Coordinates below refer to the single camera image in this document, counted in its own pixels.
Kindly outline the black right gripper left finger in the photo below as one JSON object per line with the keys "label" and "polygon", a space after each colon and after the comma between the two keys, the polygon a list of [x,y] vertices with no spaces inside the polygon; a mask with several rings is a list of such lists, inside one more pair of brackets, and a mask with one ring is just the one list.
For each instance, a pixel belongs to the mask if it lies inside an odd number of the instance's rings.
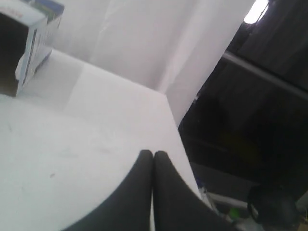
{"label": "black right gripper left finger", "polygon": [[141,150],[129,173],[97,208],[67,231],[148,231],[152,202],[153,154]]}

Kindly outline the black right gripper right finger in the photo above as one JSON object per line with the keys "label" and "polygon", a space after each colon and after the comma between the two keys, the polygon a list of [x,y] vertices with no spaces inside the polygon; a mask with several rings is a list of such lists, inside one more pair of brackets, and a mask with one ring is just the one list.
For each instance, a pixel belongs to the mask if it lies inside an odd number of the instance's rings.
{"label": "black right gripper right finger", "polygon": [[157,231],[235,231],[184,182],[168,154],[154,154],[154,223]]}

